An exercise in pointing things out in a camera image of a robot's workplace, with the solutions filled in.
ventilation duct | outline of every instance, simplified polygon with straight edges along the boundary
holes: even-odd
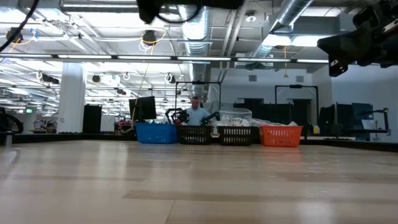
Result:
[[[273,45],[267,45],[267,36],[270,32],[291,32],[293,30],[294,22],[300,17],[300,15],[306,10],[313,0],[285,0],[280,10],[268,16],[264,23],[265,39],[262,44],[251,54],[251,57],[263,58],[266,57],[274,47]],[[257,68],[264,68],[261,63],[248,63],[246,65],[247,70],[254,70]]]
[[[196,6],[180,6],[178,7],[182,19],[188,19],[192,15],[197,7]],[[208,39],[209,34],[209,17],[210,11],[204,7],[199,14],[182,25],[183,38],[185,40],[203,40]],[[209,51],[209,45],[201,42],[190,42],[185,44],[185,48],[188,56],[207,56]],[[207,69],[209,65],[200,62],[191,62],[189,65],[190,78],[192,81],[203,81],[208,82],[210,79],[210,72]],[[192,86],[192,92],[194,96],[204,97],[203,85]]]

ceiling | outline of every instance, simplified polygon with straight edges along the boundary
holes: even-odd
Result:
[[[302,17],[313,17],[316,22],[319,17],[336,18],[340,14],[354,14],[364,6],[365,1],[336,1],[336,0],[314,0],[312,5],[307,8]],[[83,0],[65,0],[64,4],[84,4],[96,3],[96,1]],[[101,4],[130,4],[133,1],[112,1],[101,0]],[[247,22],[245,19],[241,23],[238,33],[238,40],[234,43],[231,54],[236,53],[249,54],[262,42],[262,27],[267,16],[272,15],[280,9],[282,1],[251,1],[247,11],[254,11],[256,20]],[[210,56],[220,56],[226,35],[227,22],[235,19],[236,27],[239,13],[235,18],[230,18],[230,11],[221,9],[210,9]],[[14,7],[2,7],[0,4],[0,43],[6,41],[5,33],[11,27],[17,27],[25,18],[25,14]],[[144,50],[141,44],[141,35],[145,30],[155,30],[158,41],[153,49]],[[185,55],[185,45],[180,43],[183,39],[182,28],[180,24],[166,24],[163,21],[155,19],[151,25],[145,24],[140,20],[137,13],[112,13],[112,12],[62,12],[49,11],[45,7],[38,10],[33,18],[29,19],[28,24],[22,31],[24,45],[10,45],[4,52],[22,53],[22,54],[122,54],[122,55]],[[305,59],[327,59],[327,54],[316,47],[306,46],[285,46],[274,47],[271,51],[273,57],[277,58],[305,58]],[[161,89],[161,91],[134,91],[127,93],[131,96],[149,96],[155,95],[162,101],[163,97],[174,97],[172,88],[175,85],[165,81],[165,76],[173,75],[180,81],[191,81],[189,76],[189,67],[186,63],[85,63],[88,72],[88,83],[86,91],[87,103],[101,103],[104,108],[109,106],[118,113],[128,113],[127,102],[122,106],[111,105],[111,97],[117,97],[115,91],[110,90],[90,90],[90,87],[107,87],[104,83],[94,83],[93,75],[113,75],[120,77],[121,87],[141,86]],[[212,79],[219,67],[218,63],[212,63]],[[307,73],[319,69],[319,65],[311,64],[274,64],[272,70],[280,69],[302,69]],[[245,69],[233,69],[229,74],[246,73]],[[37,72],[41,72],[51,77],[57,78],[62,82],[62,62],[38,62],[18,59],[0,58],[0,85],[21,85],[21,86],[47,86],[47,83],[37,79]],[[227,78],[229,85],[238,85],[248,82],[245,78]],[[53,96],[52,103],[54,110],[43,110],[41,113],[52,114],[57,112],[57,103],[59,99],[59,89],[43,88],[35,89],[44,95]],[[184,91],[181,99],[189,97],[189,91]],[[15,99],[28,96],[21,94],[21,91],[9,91],[2,88],[3,106],[27,106],[26,101],[6,101],[5,98]],[[98,98],[97,96],[108,96],[109,98]]]

white column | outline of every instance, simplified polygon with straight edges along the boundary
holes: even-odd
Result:
[[[33,130],[35,129],[34,122],[37,119],[37,108],[27,107],[24,114],[25,119],[24,123],[24,134],[33,134]]]
[[[83,130],[86,71],[83,63],[63,63],[57,132]]]

